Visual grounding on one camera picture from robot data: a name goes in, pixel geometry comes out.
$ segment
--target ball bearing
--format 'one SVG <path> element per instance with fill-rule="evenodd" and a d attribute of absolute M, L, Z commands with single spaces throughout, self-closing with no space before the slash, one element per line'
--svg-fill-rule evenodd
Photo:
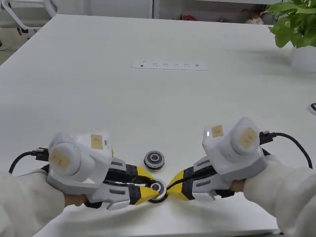
<path fill-rule="evenodd" d="M 158 196 L 154 197 L 153 199 L 149 200 L 152 203 L 160 203 L 163 202 L 167 198 L 167 185 L 160 179 L 156 179 L 155 183 L 151 184 L 150 186 L 152 189 L 159 192 Z"/>
<path fill-rule="evenodd" d="M 144 164 L 150 170 L 159 170 L 164 166 L 164 156 L 158 151 L 148 152 L 145 155 Z"/>

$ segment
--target potted plant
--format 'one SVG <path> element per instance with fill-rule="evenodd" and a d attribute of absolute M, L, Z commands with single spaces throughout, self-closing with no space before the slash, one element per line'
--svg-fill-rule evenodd
<path fill-rule="evenodd" d="M 316 0 L 290 0 L 271 5 L 266 12 L 277 17 L 269 27 L 276 45 L 291 42 L 291 65 L 303 72 L 316 73 Z"/>

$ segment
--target white sweater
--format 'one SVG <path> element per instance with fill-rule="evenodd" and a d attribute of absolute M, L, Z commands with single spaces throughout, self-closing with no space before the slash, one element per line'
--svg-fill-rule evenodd
<path fill-rule="evenodd" d="M 246 181 L 245 197 L 275 216 L 286 237 L 316 236 L 316 171 L 285 167 L 273 156 L 268 163 Z M 63 211 L 63 194 L 45 177 L 0 174 L 0 237 L 31 237 Z"/>

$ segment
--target handwritten label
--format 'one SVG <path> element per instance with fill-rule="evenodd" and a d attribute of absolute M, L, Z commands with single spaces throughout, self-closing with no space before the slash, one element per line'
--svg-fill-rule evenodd
<path fill-rule="evenodd" d="M 101 135 L 91 134 L 91 148 L 103 150 L 103 139 Z"/>
<path fill-rule="evenodd" d="M 251 128 L 247 128 L 246 131 L 239 137 L 239 143 L 245 149 L 249 149 L 258 138 L 258 134 Z"/>
<path fill-rule="evenodd" d="M 222 125 L 218 125 L 218 126 L 212 127 L 212 136 L 213 136 L 213 138 L 221 137 L 223 135 L 224 135 L 224 132 L 223 132 Z"/>
<path fill-rule="evenodd" d="M 49 154 L 49 162 L 54 164 L 63 172 L 66 172 L 68 166 L 70 165 L 69 159 L 57 149 L 53 150 L 52 153 Z"/>

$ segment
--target person's hand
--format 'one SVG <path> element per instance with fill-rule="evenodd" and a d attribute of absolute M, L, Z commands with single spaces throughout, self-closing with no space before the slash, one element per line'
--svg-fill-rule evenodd
<path fill-rule="evenodd" d="M 70 205 L 81 206 L 87 201 L 85 195 L 67 195 L 64 194 L 65 197 L 65 207 Z"/>
<path fill-rule="evenodd" d="M 243 187 L 245 185 L 245 181 L 246 181 L 245 179 L 233 181 L 230 190 L 233 192 L 236 192 L 236 193 L 243 192 Z"/>

